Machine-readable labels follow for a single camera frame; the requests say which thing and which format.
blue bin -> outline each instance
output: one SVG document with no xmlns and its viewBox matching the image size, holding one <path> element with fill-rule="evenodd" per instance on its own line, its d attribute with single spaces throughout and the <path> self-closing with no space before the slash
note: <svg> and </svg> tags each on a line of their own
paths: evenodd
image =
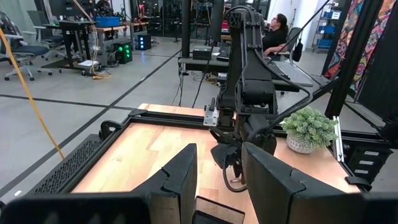
<svg viewBox="0 0 398 224">
<path fill-rule="evenodd" d="M 97 27 L 108 28 L 120 26 L 120 17 L 96 17 Z"/>
<path fill-rule="evenodd" d="M 319 39 L 318 40 L 318 48 L 320 49 L 329 49 L 331 46 L 331 40 Z"/>
<path fill-rule="evenodd" d="M 318 27 L 318 31 L 324 31 L 326 34 L 334 34 L 336 27 L 333 26 L 320 26 Z"/>
</svg>

wooden tabletop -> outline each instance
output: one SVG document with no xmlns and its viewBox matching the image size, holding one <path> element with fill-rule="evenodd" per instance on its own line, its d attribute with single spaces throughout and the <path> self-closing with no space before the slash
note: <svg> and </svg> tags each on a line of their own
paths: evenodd
<svg viewBox="0 0 398 224">
<path fill-rule="evenodd" d="M 123 25 L 127 26 L 143 26 L 143 25 L 148 25 L 149 22 L 123 22 Z"/>
<path fill-rule="evenodd" d="M 204 115 L 200 109 L 174 106 L 142 104 L 140 108 L 164 113 Z M 210 153 L 217 143 L 205 130 L 130 124 L 73 192 L 129 192 L 155 174 L 189 143 L 197 144 L 197 195 L 244 211 L 246 224 L 258 223 L 248 192 L 232 193 L 225 187 L 222 171 Z M 345 182 L 346 172 L 327 149 L 319 149 L 309 155 L 298 154 L 287 147 L 285 139 L 277 139 L 275 156 L 337 189 L 359 192 L 357 187 Z"/>
<path fill-rule="evenodd" d="M 232 41 L 232 37 L 230 35 L 221 35 L 221 40 Z"/>
</svg>

colorful tapestry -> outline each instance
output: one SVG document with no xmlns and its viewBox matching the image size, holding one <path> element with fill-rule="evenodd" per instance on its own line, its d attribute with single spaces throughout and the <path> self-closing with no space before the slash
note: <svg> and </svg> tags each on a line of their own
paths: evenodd
<svg viewBox="0 0 398 224">
<path fill-rule="evenodd" d="M 332 77 L 337 72 L 341 59 L 343 59 L 346 54 L 346 50 L 351 40 L 351 36 L 353 35 L 356 22 L 358 21 L 358 17 L 362 11 L 363 2 L 364 0 L 352 0 L 351 2 L 335 53 L 330 60 L 326 74 L 324 74 L 324 76 L 327 78 Z"/>
<path fill-rule="evenodd" d="M 366 44 L 361 61 L 354 76 L 353 88 L 356 93 L 358 92 L 361 85 L 363 73 L 365 72 L 366 66 L 368 65 L 374 49 L 376 48 L 376 45 L 379 42 L 379 39 L 384 32 L 384 29 L 386 28 L 387 22 L 392 12 L 392 8 L 394 7 L 395 3 L 396 0 L 384 0 L 383 5 L 381 6 L 376 22 L 374 23 L 373 30 L 371 32 L 371 35 L 369 36 L 368 43 Z"/>
</svg>

gray floor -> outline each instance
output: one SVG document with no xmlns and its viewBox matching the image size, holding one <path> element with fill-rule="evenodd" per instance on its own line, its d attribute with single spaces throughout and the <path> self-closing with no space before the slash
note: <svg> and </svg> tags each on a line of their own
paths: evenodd
<svg viewBox="0 0 398 224">
<path fill-rule="evenodd" d="M 110 79 L 92 80 L 78 72 L 54 70 L 51 77 L 35 74 L 35 81 L 27 83 L 50 132 L 67 155 L 87 135 L 97 133 L 102 121 L 122 121 L 128 108 L 141 103 L 171 105 L 180 82 L 177 75 L 179 50 L 180 44 L 173 43 L 172 39 L 160 39 L 160 44 L 151 50 L 135 51 L 132 63 L 110 69 Z M 322 54 L 305 52 L 305 60 L 299 66 L 308 73 L 320 74 L 322 57 L 325 58 Z M 35 63 L 42 65 L 44 61 L 39 58 Z M 0 64 L 1 74 L 11 70 L 8 63 Z M 191 107 L 198 85 L 192 76 L 185 77 L 182 106 Z M 215 85 L 202 84 L 195 107 L 203 108 L 217 92 Z M 5 202 L 25 194 L 60 162 L 60 156 L 55 153 L 25 96 L 17 77 L 11 77 L 8 82 L 0 79 L 0 200 Z M 304 96 L 304 93 L 284 96 L 278 93 L 279 111 Z M 328 98 L 328 95 L 323 96 L 311 107 L 323 111 Z M 343 129 L 374 132 L 347 107 L 343 108 L 341 120 Z M 393 173 L 397 160 L 395 154 L 390 157 L 374 183 L 374 190 L 398 189 L 398 176 Z"/>
</svg>

floor line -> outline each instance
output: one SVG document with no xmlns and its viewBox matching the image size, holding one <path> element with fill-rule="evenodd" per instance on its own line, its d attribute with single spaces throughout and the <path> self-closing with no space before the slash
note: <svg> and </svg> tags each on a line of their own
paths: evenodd
<svg viewBox="0 0 398 224">
<path fill-rule="evenodd" d="M 68 143 L 70 143 L 73 139 L 75 139 L 80 133 L 82 133 L 86 128 L 88 128 L 90 125 L 92 125 L 98 118 L 100 118 L 102 115 L 104 115 L 108 110 L 112 109 L 113 107 L 116 106 L 124 97 L 126 97 L 128 94 L 130 94 L 133 90 L 135 90 L 139 85 L 141 85 L 144 81 L 146 81 L 149 77 L 151 77 L 155 72 L 157 72 L 160 68 L 162 68 L 167 62 L 169 62 L 171 59 L 174 58 L 178 53 L 180 53 L 180 50 L 176 52 L 174 55 L 169 57 L 165 62 L 160 64 L 157 68 L 155 68 L 153 71 L 151 71 L 147 76 L 145 76 L 143 79 L 141 79 L 138 83 L 136 83 L 133 87 L 128 89 L 125 93 L 123 93 L 118 99 L 113 101 L 110 105 L 108 105 L 106 108 L 104 108 L 101 112 L 99 112 L 97 115 L 93 116 L 89 121 L 87 121 L 82 127 L 77 129 L 74 133 L 72 133 L 69 137 L 67 137 L 64 141 L 62 141 L 59 144 L 59 147 L 62 149 L 64 146 L 66 146 Z M 41 157 L 38 161 L 33 163 L 30 167 L 28 167 L 24 172 L 19 174 L 16 178 L 14 178 L 12 181 L 10 181 L 8 184 L 6 184 L 3 188 L 0 189 L 0 197 L 4 196 L 6 193 L 8 193 L 10 190 L 12 190 L 16 185 L 21 183 L 26 177 L 31 175 L 37 168 L 39 168 L 42 164 L 44 164 L 47 160 L 49 160 L 53 155 L 57 153 L 57 150 L 53 148 L 51 151 L 46 153 L 43 157 Z"/>
<path fill-rule="evenodd" d="M 149 55 L 149 54 L 134 54 L 132 53 L 132 55 L 143 55 L 143 56 L 153 56 L 153 57 L 170 57 L 167 55 Z"/>
<path fill-rule="evenodd" d="M 14 96 L 14 95 L 0 94 L 0 97 L 12 98 L 12 99 L 21 99 L 21 100 L 29 100 L 29 98 L 26 97 L 26 96 Z M 45 98 L 33 98 L 33 100 L 35 100 L 35 101 L 43 101 L 43 102 L 48 102 L 48 103 L 60 103 L 60 104 L 66 104 L 66 105 L 90 106 L 90 107 L 97 107 L 97 108 L 107 108 L 107 107 L 109 107 L 109 105 L 99 105 L 99 104 L 94 104 L 94 103 L 82 103 L 82 102 L 65 101 L 65 100 L 51 100 L 51 99 L 45 99 Z M 133 110 L 134 108 L 126 107 L 126 106 L 111 106 L 111 109 Z"/>
<path fill-rule="evenodd" d="M 26 96 L 14 96 L 14 95 L 0 94 L 0 97 L 29 100 L 29 98 Z M 45 99 L 45 98 L 33 98 L 33 100 L 49 102 L 49 103 L 62 103 L 62 104 L 68 104 L 68 105 L 92 106 L 92 107 L 99 107 L 99 108 L 105 108 L 108 106 L 108 105 L 99 105 L 99 104 L 94 104 L 94 103 L 81 103 L 81 102 L 65 101 L 65 100 L 51 100 L 51 99 Z"/>
</svg>

